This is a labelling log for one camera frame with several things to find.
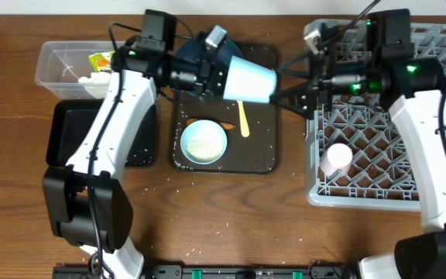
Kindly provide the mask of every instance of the yellow utensil handle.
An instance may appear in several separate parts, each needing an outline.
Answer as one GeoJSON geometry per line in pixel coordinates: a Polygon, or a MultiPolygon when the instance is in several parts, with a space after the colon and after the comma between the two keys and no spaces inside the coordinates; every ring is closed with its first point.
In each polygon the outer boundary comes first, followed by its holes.
{"type": "Polygon", "coordinates": [[[238,115],[240,116],[240,133],[243,137],[248,137],[250,135],[249,132],[249,124],[247,123],[247,117],[245,116],[244,104],[242,101],[237,101],[238,103],[238,115]]]}

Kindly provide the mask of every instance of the transparent container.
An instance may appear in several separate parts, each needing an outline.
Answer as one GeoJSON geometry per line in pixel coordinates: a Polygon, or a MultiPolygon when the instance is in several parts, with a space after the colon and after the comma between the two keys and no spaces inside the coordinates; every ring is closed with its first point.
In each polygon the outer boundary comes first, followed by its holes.
{"type": "Polygon", "coordinates": [[[46,42],[40,50],[36,69],[36,83],[61,99],[103,98],[108,83],[78,83],[81,77],[94,72],[89,55],[112,51],[110,41],[46,42]]]}

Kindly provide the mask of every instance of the wooden table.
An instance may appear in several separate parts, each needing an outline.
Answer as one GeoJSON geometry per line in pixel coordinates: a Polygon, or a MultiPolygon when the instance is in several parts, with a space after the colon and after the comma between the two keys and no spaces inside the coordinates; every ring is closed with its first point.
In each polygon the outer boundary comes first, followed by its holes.
{"type": "MultiPolygon", "coordinates": [[[[289,59],[302,49],[303,27],[319,16],[182,18],[194,31],[220,24],[233,40],[274,43],[283,59],[289,59]]],[[[41,187],[53,108],[59,100],[35,84],[34,74],[43,43],[108,40],[112,20],[142,24],[141,15],[0,15],[0,277],[44,278],[58,263],[87,260],[50,230],[41,187]]],[[[446,17],[413,21],[446,22],[446,17]]],[[[129,35],[117,33],[120,40],[129,35]]],[[[284,78],[282,85],[297,82],[284,78]]],[[[130,236],[148,264],[352,262],[392,251],[397,240],[421,233],[418,213],[310,205],[304,190],[305,121],[292,113],[283,112],[282,159],[274,173],[191,174],[168,163],[172,107],[160,99],[158,108],[157,160],[150,168],[127,169],[123,184],[135,211],[130,236]]]]}

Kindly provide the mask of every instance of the bowl of rice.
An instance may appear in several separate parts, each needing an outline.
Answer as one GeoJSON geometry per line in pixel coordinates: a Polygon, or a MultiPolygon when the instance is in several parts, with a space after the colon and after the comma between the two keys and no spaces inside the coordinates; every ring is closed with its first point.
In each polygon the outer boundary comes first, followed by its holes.
{"type": "Polygon", "coordinates": [[[185,157],[196,164],[211,164],[225,153],[228,139],[216,122],[198,120],[185,128],[180,148],[185,157]]]}

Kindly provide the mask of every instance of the light blue bowl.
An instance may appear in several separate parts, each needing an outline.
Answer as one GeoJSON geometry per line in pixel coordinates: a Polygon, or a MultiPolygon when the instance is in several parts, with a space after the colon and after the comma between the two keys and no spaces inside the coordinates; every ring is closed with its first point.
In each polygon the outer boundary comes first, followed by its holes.
{"type": "Polygon", "coordinates": [[[198,120],[192,124],[190,124],[187,128],[185,128],[185,130],[182,132],[182,136],[180,138],[180,148],[182,149],[182,153],[185,155],[185,157],[196,163],[196,164],[212,164],[215,161],[217,161],[219,158],[221,158],[221,156],[223,156],[223,154],[226,151],[226,146],[228,145],[228,139],[226,136],[225,131],[223,130],[223,128],[217,124],[216,122],[212,122],[209,120],[198,120]],[[220,140],[221,141],[221,153],[220,155],[210,161],[210,162],[201,162],[198,161],[194,158],[192,158],[189,154],[189,152],[187,151],[190,139],[193,136],[206,136],[206,137],[210,137],[210,138],[214,138],[214,140],[220,140]]]}

